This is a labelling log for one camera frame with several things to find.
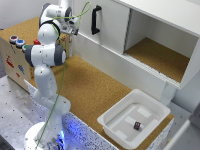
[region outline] open shelf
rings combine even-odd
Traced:
[[[192,78],[193,73],[187,69],[195,49],[198,49],[198,39],[197,36],[131,9],[125,54],[139,60],[141,65],[150,66],[152,71],[164,74],[167,81],[175,80],[182,87]]]
[[[135,44],[126,51],[126,54],[178,82],[181,82],[190,60],[188,57],[149,38],[144,38],[142,41]]]

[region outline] cable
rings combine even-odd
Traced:
[[[88,4],[90,4],[89,8],[88,8],[85,12],[83,12],[83,11],[85,10],[85,7],[86,7]],[[82,13],[81,13],[80,15],[74,16],[74,17],[55,17],[55,18],[53,18],[52,20],[57,19],[57,18],[76,18],[76,17],[80,17],[80,20],[81,20],[81,16],[84,15],[85,13],[87,13],[88,10],[90,9],[90,7],[91,7],[91,2],[87,2],[87,3],[85,4],[83,10],[82,10]],[[53,26],[54,30],[56,31],[56,33],[57,33],[57,35],[58,35],[58,37],[59,37],[61,46],[63,47],[62,40],[61,40],[61,38],[60,38],[60,36],[59,36],[59,33],[58,33],[57,29],[55,28],[55,26],[54,26],[53,24],[52,24],[52,26]],[[48,122],[49,122],[49,120],[50,120],[50,118],[51,118],[51,115],[52,115],[52,113],[53,113],[53,110],[54,110],[55,107],[56,107],[56,104],[57,104],[57,101],[58,101],[58,97],[60,96],[60,92],[61,92],[62,85],[63,85],[63,81],[64,81],[65,68],[66,68],[66,64],[65,64],[65,62],[64,62],[63,74],[62,74],[62,80],[61,80],[61,85],[60,85],[60,88],[59,88],[59,92],[58,92],[58,95],[57,95],[57,97],[56,97],[56,101],[55,101],[55,103],[54,103],[54,105],[53,105],[53,108],[52,108],[52,110],[51,110],[51,113],[50,113],[50,115],[49,115],[49,117],[48,117],[48,119],[47,119],[47,122],[46,122],[46,124],[45,124],[45,126],[44,126],[44,129],[43,129],[43,131],[42,131],[42,135],[40,136],[40,139],[38,140],[38,143],[37,143],[37,146],[36,146],[36,149],[35,149],[35,150],[37,150],[37,148],[38,148],[38,145],[39,145],[39,143],[40,143],[40,141],[41,141],[41,139],[42,139],[42,136],[43,136],[43,134],[44,134],[44,131],[45,131],[45,129],[46,129],[46,127],[47,127],[47,124],[48,124]]]

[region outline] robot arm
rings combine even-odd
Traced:
[[[72,17],[72,8],[70,6],[71,0],[59,0],[59,5],[45,4],[40,15],[39,26],[41,27],[45,23],[53,22],[56,24],[56,27],[59,28],[59,33],[77,35],[78,18],[62,18]]]

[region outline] small dark object in bin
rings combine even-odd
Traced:
[[[134,129],[139,130],[141,123],[135,122]]]

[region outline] white wall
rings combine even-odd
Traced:
[[[39,16],[45,3],[58,4],[58,0],[0,0],[0,29]]]
[[[192,112],[200,102],[200,71],[173,99],[177,105]]]

